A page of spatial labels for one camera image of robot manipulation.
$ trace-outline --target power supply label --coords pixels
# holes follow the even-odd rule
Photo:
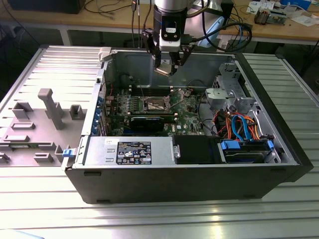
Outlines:
[[[116,163],[119,165],[152,164],[151,142],[119,142]]]

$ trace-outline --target workbench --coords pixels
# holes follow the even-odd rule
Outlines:
[[[99,4],[107,4],[113,1],[100,0]],[[115,6],[110,6],[109,9],[115,9],[130,4],[129,0],[124,0]],[[254,15],[247,14],[245,7],[249,4],[249,0],[235,0],[235,6],[238,9],[239,15],[244,19],[245,23],[253,25],[253,41],[274,42],[274,43],[289,43],[289,44],[304,44],[315,45],[319,37],[319,26],[313,25],[310,27],[303,26],[288,19],[285,25],[257,25],[254,23]],[[18,24],[10,17],[0,3],[0,22],[5,26],[18,26]],[[53,12],[34,12],[34,11],[16,11],[12,10],[7,4],[12,15],[20,21],[25,27],[50,28],[58,29],[64,45],[72,45],[72,40],[68,31],[99,31],[99,32],[123,32],[131,33],[132,10],[130,7],[114,12],[114,20],[104,17],[97,13],[91,13],[82,9],[79,14],[65,14]],[[88,8],[97,11],[96,5],[91,3]],[[143,25],[144,17],[149,9],[148,4],[141,4],[141,26]],[[319,11],[319,7],[311,5],[309,11]],[[147,20],[146,27],[153,27],[153,10]],[[134,21],[135,33],[138,29],[138,16],[135,15]],[[227,45],[227,42],[234,39],[238,31],[235,27],[230,27],[221,31],[218,38],[221,39],[220,46]]]
[[[57,100],[65,97],[60,100],[63,109],[71,104],[87,109],[101,67],[98,52],[97,47],[39,49],[0,103],[0,136],[10,126],[17,101],[27,99],[34,108],[45,107],[36,97],[43,87],[52,88]],[[274,55],[244,56],[312,161],[310,173],[295,183],[279,185],[262,199],[89,205],[60,166],[2,165],[0,229],[45,239],[69,235],[92,239],[317,238],[319,101],[285,60]]]

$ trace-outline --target circuit board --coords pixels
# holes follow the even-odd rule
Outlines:
[[[196,111],[196,95],[187,89],[174,89],[166,96],[157,92],[142,90],[132,94],[132,90],[114,90],[114,96],[106,97],[104,116],[108,125],[108,136],[170,136],[204,135]],[[132,130],[134,119],[161,119],[163,128],[144,132]]]

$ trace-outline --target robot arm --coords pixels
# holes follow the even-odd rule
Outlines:
[[[155,0],[154,30],[143,29],[142,34],[146,49],[155,60],[155,71],[160,74],[173,75],[178,67],[186,62],[194,48],[194,45],[182,43],[186,18],[196,16],[205,10],[202,8],[195,14],[187,15],[193,2],[194,0]],[[169,52],[171,65],[161,64],[162,51]]]

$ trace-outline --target wooden table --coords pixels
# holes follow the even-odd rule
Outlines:
[[[99,4],[114,3],[114,0],[99,0]],[[319,26],[313,25],[310,27],[303,26],[290,19],[285,25],[257,25],[254,24],[254,15],[246,14],[246,7],[249,0],[235,0],[236,8],[239,15],[246,23],[253,25],[253,41],[291,43],[291,44],[309,44],[313,45],[319,38]],[[109,6],[105,9],[115,9],[121,6],[129,5],[130,0],[123,0],[115,6]],[[100,32],[131,32],[132,10],[130,7],[118,10],[114,14],[114,20],[102,16],[97,13],[91,13],[82,9],[79,14],[65,14],[53,12],[35,12],[35,11],[16,11],[6,4],[12,15],[26,27],[53,28],[58,29],[64,45],[72,45],[69,37],[69,30],[84,30],[84,31],[100,31]],[[96,5],[91,3],[88,8],[97,11]],[[141,25],[149,9],[148,4],[141,5]],[[311,6],[310,11],[319,11],[319,7]],[[0,22],[2,25],[18,26],[18,24],[5,11],[0,4]],[[147,27],[153,27],[153,10],[147,20]],[[135,14],[134,28],[138,28],[138,17]],[[221,38],[219,45],[225,45],[230,39],[237,34],[235,27],[228,28],[220,32]]]

